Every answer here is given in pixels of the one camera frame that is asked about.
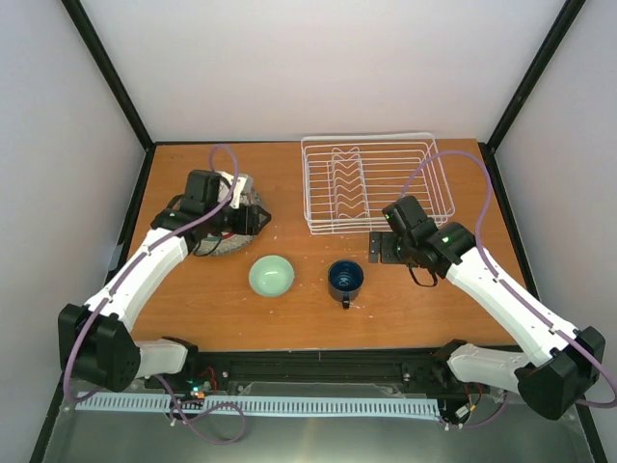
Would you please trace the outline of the dark blue mug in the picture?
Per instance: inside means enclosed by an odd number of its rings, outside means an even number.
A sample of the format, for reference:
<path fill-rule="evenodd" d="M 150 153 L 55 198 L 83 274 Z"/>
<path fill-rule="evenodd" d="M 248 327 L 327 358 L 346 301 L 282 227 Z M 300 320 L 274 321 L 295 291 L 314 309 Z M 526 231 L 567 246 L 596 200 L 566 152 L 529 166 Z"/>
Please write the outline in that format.
<path fill-rule="evenodd" d="M 361 291 L 364 273 L 355 261 L 341 259 L 330 266 L 327 281 L 330 296 L 348 310 Z"/>

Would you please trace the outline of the light green bowl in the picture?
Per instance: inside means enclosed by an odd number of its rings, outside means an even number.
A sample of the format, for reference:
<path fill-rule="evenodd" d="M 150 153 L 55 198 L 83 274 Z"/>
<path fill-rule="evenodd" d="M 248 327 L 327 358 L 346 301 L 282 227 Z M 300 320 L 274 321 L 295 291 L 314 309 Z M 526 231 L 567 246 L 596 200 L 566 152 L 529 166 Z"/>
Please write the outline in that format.
<path fill-rule="evenodd" d="M 291 263 L 276 255 L 258 259 L 250 269 L 249 284 L 258 295 L 275 298 L 289 291 L 295 279 Z"/>

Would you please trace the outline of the floral patterned plate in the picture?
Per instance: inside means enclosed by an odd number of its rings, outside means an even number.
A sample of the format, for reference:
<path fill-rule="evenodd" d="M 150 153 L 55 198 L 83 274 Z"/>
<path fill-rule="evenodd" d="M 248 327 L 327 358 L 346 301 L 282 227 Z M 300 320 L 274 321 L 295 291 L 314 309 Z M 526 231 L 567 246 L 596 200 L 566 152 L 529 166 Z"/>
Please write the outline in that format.
<path fill-rule="evenodd" d="M 172 209 L 176 209 L 176 204 L 181 200 L 180 195 L 176 195 L 174 196 L 170 202 L 168 203 L 168 207 L 172 208 Z M 240 211 L 245 211 L 247 212 L 248 209 L 250 207 L 253 208 L 264 208 L 264 204 L 262 199 L 259 197 L 259 195 L 257 194 L 257 192 L 252 188 L 250 192 L 248 193 L 242 193 L 240 198 L 239 198 L 239 209 Z M 221 236 L 221 238 L 223 240 L 228 240 L 228 239 L 232 239 L 234 238 L 236 235 L 238 236 L 246 236 L 247 240 L 251 240 L 253 236 L 257 236 L 258 235 L 258 231 L 256 231 L 255 233 L 240 233 L 239 230 L 244 230 L 246 229 L 246 224 L 247 221 L 242 222 L 240 225 L 236 226 L 229 226 L 229 227 L 224 227 L 223 229 L 220 230 L 220 232 L 214 232 L 212 234 L 210 234 L 207 237 L 207 240 L 212 240 L 215 237 L 217 237 L 218 235 Z"/>

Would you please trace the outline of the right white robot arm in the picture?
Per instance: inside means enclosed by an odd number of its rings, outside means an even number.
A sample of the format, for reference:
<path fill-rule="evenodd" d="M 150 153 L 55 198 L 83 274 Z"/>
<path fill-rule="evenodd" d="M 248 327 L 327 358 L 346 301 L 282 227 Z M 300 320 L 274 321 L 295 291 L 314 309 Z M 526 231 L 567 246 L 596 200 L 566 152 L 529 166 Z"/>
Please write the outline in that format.
<path fill-rule="evenodd" d="M 453 341 L 445 364 L 458 381 L 519 395 L 556 421 L 598 381 L 605 339 L 553 313 L 498 266 L 459 223 L 437 227 L 413 196 L 386 206 L 388 231 L 370 235 L 370 261 L 425 269 L 479 304 L 515 340 L 520 352 Z"/>

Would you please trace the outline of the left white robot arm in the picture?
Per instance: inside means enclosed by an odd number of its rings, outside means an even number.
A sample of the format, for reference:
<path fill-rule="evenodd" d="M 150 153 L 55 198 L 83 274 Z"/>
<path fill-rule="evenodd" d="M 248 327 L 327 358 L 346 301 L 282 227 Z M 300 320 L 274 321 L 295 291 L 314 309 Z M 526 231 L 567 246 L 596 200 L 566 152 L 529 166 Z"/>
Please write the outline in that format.
<path fill-rule="evenodd" d="M 179 388 L 201 376 L 198 348 L 165 337 L 135 341 L 131 333 L 155 290 L 187 257 L 221 257 L 247 247 L 270 222 L 253 179 L 223 171 L 194 170 L 185 190 L 151 222 L 136 253 L 81 306 L 58 317 L 64 380 L 80 379 L 112 392 L 134 380 L 167 375 Z"/>

